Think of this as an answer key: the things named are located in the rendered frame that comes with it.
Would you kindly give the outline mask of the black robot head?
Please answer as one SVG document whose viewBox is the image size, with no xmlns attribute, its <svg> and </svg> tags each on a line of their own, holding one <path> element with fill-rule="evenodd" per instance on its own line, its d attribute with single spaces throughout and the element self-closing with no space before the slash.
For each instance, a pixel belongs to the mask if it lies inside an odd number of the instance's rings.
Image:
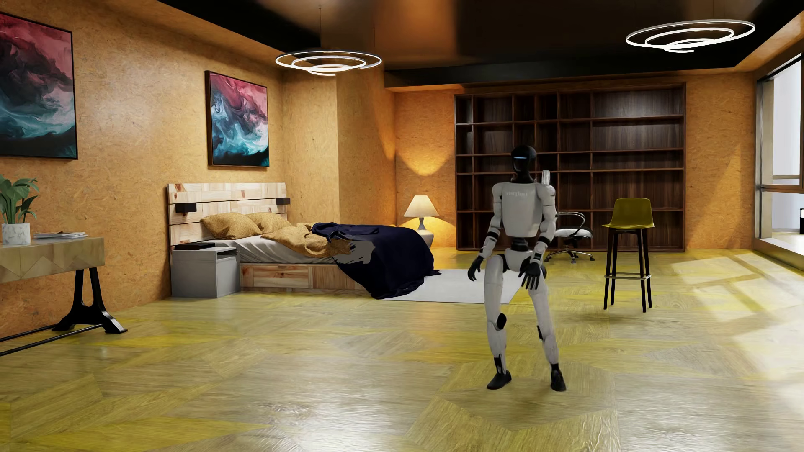
<svg viewBox="0 0 804 452">
<path fill-rule="evenodd" d="M 510 153 L 512 167 L 515 175 L 510 182 L 513 183 L 534 183 L 536 180 L 530 172 L 531 164 L 536 160 L 536 150 L 532 146 L 520 145 Z"/>
</svg>

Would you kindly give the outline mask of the white floor rug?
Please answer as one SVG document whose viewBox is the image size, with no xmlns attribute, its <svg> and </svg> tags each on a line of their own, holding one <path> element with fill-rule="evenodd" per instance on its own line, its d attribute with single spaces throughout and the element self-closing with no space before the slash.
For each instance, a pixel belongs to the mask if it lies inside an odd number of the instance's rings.
<svg viewBox="0 0 804 452">
<path fill-rule="evenodd" d="M 484 303 L 485 272 L 477 273 L 477 280 L 467 278 L 467 270 L 440 270 L 440 274 L 425 277 L 415 291 L 402 296 L 385 298 L 385 301 L 424 303 Z"/>
</svg>

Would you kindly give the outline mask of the robot leg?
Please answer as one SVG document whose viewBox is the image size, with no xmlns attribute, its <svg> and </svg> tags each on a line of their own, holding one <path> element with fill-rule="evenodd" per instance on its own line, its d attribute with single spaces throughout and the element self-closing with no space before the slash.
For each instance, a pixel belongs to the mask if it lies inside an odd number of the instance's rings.
<svg viewBox="0 0 804 452">
<path fill-rule="evenodd" d="M 545 357 L 551 366 L 551 389 L 557 392 L 566 391 L 564 377 L 559 368 L 559 352 L 555 328 L 551 319 L 548 303 L 548 286 L 545 275 L 537 290 L 528 290 L 537 316 L 537 329 L 544 349 Z"/>
<path fill-rule="evenodd" d="M 484 307 L 487 315 L 487 337 L 492 352 L 496 374 L 487 385 L 488 389 L 496 390 L 504 387 L 511 381 L 507 370 L 505 352 L 507 346 L 507 333 L 505 325 L 507 318 L 501 312 L 503 292 L 503 274 L 510 268 L 508 256 L 511 249 L 503 254 L 497 254 L 488 259 L 484 276 Z"/>
</svg>

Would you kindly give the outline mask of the right robot leg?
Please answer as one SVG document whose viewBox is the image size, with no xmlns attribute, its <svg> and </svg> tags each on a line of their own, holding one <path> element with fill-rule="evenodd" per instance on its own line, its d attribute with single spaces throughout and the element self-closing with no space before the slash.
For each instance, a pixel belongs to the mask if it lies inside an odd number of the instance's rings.
<svg viewBox="0 0 804 452">
<path fill-rule="evenodd" d="M 496 374 L 487 385 L 488 389 L 496 390 L 504 387 L 511 381 L 507 370 L 505 352 L 507 346 L 507 333 L 505 325 L 507 318 L 501 312 L 503 292 L 503 274 L 510 268 L 508 256 L 511 249 L 503 254 L 497 254 L 488 259 L 484 276 L 484 307 L 487 315 L 487 337 L 492 352 Z"/>
</svg>

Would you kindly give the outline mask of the black office swivel chair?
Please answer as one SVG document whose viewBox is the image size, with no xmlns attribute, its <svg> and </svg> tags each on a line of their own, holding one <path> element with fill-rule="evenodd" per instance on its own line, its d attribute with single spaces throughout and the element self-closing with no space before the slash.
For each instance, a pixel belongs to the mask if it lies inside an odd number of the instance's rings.
<svg viewBox="0 0 804 452">
<path fill-rule="evenodd" d="M 564 248 L 555 252 L 550 252 L 544 257 L 544 262 L 549 262 L 551 258 L 557 254 L 566 253 L 571 257 L 573 264 L 577 263 L 579 255 L 585 255 L 591 262 L 595 261 L 592 254 L 588 252 L 577 252 L 574 249 L 582 239 L 593 239 L 593 231 L 585 226 L 586 215 L 579 211 L 559 211 L 557 216 L 575 216 L 580 218 L 580 224 L 577 227 L 562 227 L 557 228 L 554 238 L 561 238 L 564 240 Z"/>
</svg>

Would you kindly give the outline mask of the white shade table lamp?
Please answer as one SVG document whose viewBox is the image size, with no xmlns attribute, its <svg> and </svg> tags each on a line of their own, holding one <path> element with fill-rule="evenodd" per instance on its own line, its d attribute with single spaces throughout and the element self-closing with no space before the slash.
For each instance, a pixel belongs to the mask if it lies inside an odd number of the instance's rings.
<svg viewBox="0 0 804 452">
<path fill-rule="evenodd" d="M 405 218 L 419 219 L 418 231 L 426 231 L 425 218 L 438 216 L 440 214 L 428 195 L 415 195 L 404 213 Z"/>
</svg>

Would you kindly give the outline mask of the navy blue blanket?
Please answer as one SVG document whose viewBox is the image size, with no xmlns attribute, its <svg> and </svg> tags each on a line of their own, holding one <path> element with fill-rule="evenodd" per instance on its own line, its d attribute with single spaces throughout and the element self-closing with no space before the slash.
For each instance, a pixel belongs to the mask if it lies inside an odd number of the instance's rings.
<svg viewBox="0 0 804 452">
<path fill-rule="evenodd" d="M 387 225 L 315 223 L 311 231 L 330 244 L 344 244 L 337 252 L 338 268 L 376 299 L 415 291 L 426 277 L 439 275 L 427 243 L 413 229 Z"/>
</svg>

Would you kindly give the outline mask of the olive yellow bar stool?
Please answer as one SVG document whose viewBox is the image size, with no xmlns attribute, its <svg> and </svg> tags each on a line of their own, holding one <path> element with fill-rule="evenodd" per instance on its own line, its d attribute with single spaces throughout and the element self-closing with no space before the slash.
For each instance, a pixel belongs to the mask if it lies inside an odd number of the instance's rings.
<svg viewBox="0 0 804 452">
<path fill-rule="evenodd" d="M 654 226 L 649 199 L 622 198 L 615 201 L 611 221 L 604 224 L 604 227 L 608 229 L 604 310 L 614 303 L 618 279 L 638 280 L 641 286 L 642 311 L 646 313 L 652 306 L 647 231 Z M 619 237 L 625 234 L 637 236 L 638 272 L 618 272 L 617 270 Z"/>
</svg>

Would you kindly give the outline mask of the dark wooden bookshelf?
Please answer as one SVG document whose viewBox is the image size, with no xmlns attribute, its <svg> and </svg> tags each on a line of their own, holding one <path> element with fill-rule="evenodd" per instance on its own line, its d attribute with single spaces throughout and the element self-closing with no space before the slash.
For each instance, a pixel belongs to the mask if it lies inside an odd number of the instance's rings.
<svg viewBox="0 0 804 452">
<path fill-rule="evenodd" d="M 604 251 L 615 201 L 647 198 L 649 251 L 681 252 L 685 239 L 686 85 L 461 94 L 454 98 L 456 246 L 478 250 L 492 214 L 491 188 L 511 179 L 510 152 L 535 148 L 559 211 L 586 215 Z"/>
</svg>

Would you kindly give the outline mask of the grey nightstand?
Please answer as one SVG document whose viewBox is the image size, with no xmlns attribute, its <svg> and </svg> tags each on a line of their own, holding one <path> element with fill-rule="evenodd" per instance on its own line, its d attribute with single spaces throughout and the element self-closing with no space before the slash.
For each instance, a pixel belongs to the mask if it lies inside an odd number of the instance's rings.
<svg viewBox="0 0 804 452">
<path fill-rule="evenodd" d="M 240 260 L 232 246 L 170 254 L 171 295 L 179 298 L 221 298 L 241 292 Z"/>
</svg>

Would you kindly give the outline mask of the wooden console table black legs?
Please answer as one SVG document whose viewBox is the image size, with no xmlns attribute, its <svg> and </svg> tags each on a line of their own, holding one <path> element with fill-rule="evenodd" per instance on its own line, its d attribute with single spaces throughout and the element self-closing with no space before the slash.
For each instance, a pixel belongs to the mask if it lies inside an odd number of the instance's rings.
<svg viewBox="0 0 804 452">
<path fill-rule="evenodd" d="M 0 283 L 10 283 L 63 272 L 75 272 L 72 307 L 56 324 L 0 338 L 0 343 L 45 330 L 58 334 L 35 343 L 0 352 L 0 356 L 21 352 L 74 334 L 102 328 L 108 334 L 126 333 L 107 312 L 98 268 L 105 264 L 103 237 L 82 236 L 71 240 L 33 240 L 30 244 L 0 246 Z"/>
</svg>

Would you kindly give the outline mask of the green plant in white pot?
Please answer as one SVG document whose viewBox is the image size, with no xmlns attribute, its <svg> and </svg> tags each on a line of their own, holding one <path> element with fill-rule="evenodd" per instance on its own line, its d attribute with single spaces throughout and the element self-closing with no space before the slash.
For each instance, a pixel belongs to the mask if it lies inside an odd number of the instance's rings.
<svg viewBox="0 0 804 452">
<path fill-rule="evenodd" d="M 19 179 L 15 182 L 0 175 L 0 236 L 3 245 L 16 246 L 31 244 L 31 226 L 27 217 L 36 217 L 31 211 L 31 204 L 37 198 L 30 195 L 34 190 L 39 192 L 37 180 Z"/>
</svg>

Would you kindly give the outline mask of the large window with frame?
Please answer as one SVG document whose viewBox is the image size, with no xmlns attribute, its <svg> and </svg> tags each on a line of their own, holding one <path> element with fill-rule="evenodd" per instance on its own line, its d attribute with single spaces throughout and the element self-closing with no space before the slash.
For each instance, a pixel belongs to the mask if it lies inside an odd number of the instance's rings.
<svg viewBox="0 0 804 452">
<path fill-rule="evenodd" d="M 754 250 L 804 271 L 804 55 L 760 74 Z"/>
</svg>

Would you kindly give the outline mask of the small abstract wall painting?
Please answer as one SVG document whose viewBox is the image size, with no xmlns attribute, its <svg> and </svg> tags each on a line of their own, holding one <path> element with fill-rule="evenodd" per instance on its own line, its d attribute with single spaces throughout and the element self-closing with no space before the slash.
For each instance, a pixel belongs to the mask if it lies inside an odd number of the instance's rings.
<svg viewBox="0 0 804 452">
<path fill-rule="evenodd" d="M 207 161 L 212 167 L 269 167 L 268 91 L 207 70 Z"/>
</svg>

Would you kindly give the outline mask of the large abstract wall painting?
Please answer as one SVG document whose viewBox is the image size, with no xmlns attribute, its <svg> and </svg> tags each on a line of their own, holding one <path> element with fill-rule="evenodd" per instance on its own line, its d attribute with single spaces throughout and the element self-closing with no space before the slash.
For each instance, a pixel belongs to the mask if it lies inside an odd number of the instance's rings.
<svg viewBox="0 0 804 452">
<path fill-rule="evenodd" d="M 78 158 L 72 33 L 4 12 L 0 157 Z"/>
</svg>

